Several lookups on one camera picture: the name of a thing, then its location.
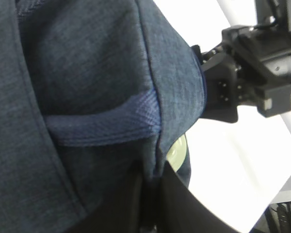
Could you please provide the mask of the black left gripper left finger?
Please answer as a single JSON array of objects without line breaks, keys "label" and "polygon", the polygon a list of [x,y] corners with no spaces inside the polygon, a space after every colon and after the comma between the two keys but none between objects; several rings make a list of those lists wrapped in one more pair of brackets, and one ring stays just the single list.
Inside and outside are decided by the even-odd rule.
[{"label": "black left gripper left finger", "polygon": [[84,220],[68,233],[138,233],[143,175],[140,163],[133,163],[122,183]]}]

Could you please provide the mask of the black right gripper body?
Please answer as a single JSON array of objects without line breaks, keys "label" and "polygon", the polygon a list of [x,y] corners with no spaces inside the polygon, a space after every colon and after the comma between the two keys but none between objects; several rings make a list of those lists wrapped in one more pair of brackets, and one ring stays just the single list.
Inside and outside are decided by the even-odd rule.
[{"label": "black right gripper body", "polygon": [[192,50],[206,80],[202,118],[235,123],[240,105],[264,117],[291,111],[291,31],[238,25],[212,50]]}]

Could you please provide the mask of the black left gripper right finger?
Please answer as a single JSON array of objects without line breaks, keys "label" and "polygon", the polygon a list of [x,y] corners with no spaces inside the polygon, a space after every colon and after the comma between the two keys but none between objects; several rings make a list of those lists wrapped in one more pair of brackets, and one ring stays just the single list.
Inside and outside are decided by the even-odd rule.
[{"label": "black left gripper right finger", "polygon": [[159,185],[159,232],[235,233],[201,204],[167,162]]}]

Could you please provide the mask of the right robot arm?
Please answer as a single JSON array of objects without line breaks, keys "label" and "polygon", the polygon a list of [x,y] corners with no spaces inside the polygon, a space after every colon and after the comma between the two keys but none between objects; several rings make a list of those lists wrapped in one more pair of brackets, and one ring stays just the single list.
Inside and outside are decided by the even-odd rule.
[{"label": "right robot arm", "polygon": [[264,117],[291,111],[291,0],[255,2],[257,23],[222,30],[208,52],[192,46],[206,79],[204,119],[238,121],[240,105]]}]

